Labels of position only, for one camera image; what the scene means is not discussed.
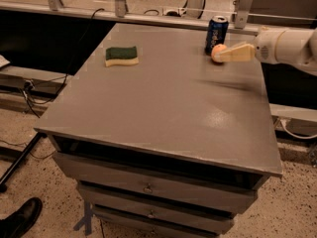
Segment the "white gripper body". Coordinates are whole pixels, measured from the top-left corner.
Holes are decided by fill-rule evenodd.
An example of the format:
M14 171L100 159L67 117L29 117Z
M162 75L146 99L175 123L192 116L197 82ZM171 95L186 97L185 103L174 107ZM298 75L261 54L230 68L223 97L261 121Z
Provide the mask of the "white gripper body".
M254 39L256 58L260 62L277 64L276 47L285 28L261 27Z

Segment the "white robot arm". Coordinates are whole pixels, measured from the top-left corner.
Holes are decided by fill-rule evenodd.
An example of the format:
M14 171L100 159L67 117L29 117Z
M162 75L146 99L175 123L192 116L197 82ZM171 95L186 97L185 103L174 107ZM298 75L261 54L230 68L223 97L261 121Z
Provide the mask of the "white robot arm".
M214 62L249 61L257 59L269 64L288 64L303 72L317 75L317 30L266 28L255 39L232 47L216 47Z

